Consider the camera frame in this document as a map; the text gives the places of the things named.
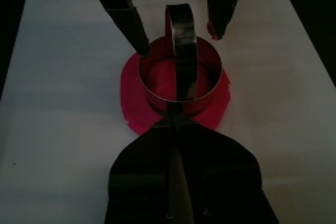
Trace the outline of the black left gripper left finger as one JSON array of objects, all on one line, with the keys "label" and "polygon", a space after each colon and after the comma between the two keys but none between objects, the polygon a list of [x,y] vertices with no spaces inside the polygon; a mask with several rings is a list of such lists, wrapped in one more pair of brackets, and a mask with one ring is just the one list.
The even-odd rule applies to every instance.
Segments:
[{"label": "black left gripper left finger", "polygon": [[165,116],[124,148],[112,165],[104,224],[167,224],[172,147]]}]

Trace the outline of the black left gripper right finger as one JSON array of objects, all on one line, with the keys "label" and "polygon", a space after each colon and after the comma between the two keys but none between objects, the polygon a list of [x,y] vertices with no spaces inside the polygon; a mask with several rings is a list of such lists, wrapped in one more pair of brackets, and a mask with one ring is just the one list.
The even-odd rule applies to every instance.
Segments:
[{"label": "black left gripper right finger", "polygon": [[249,150],[188,117],[176,119],[176,135],[195,224],[280,224]]}]

